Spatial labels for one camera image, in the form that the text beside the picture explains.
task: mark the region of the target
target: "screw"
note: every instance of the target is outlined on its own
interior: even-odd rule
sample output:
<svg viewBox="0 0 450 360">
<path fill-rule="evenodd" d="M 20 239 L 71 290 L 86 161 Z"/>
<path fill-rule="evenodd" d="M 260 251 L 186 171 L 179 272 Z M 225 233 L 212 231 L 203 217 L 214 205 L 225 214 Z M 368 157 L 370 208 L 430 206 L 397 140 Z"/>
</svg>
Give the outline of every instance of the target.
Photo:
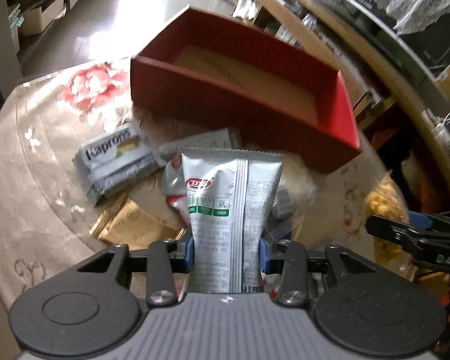
<svg viewBox="0 0 450 360">
<path fill-rule="evenodd" d="M 150 295 L 150 300 L 157 305 L 166 305 L 173 300 L 174 296 L 170 291 L 162 289 Z"/>
<path fill-rule="evenodd" d="M 287 291 L 281 295 L 282 303 L 285 305 L 294 306 L 302 303 L 305 300 L 305 294 L 301 291 Z"/>
</svg>

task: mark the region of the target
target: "floral tablecloth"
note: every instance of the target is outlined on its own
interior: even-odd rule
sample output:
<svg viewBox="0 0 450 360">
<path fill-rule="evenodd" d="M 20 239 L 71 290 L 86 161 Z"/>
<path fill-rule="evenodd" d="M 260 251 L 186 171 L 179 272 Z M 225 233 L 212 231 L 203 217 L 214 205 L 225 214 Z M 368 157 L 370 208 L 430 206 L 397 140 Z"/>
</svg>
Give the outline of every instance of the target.
<svg viewBox="0 0 450 360">
<path fill-rule="evenodd" d="M 15 88 L 0 111 L 0 299 L 7 309 L 28 288 L 104 248 L 88 233 L 102 209 L 88 203 L 72 164 L 81 143 L 134 117 L 157 145 L 205 131 L 134 110 L 129 69 L 122 59 L 56 72 Z M 336 172 L 310 171 L 318 194 L 294 235 L 307 247 L 335 241 L 373 259 L 363 200 L 385 170 L 362 144 L 363 153 Z M 160 199 L 142 202 L 178 220 Z M 140 280 L 132 286 L 143 291 Z"/>
</svg>

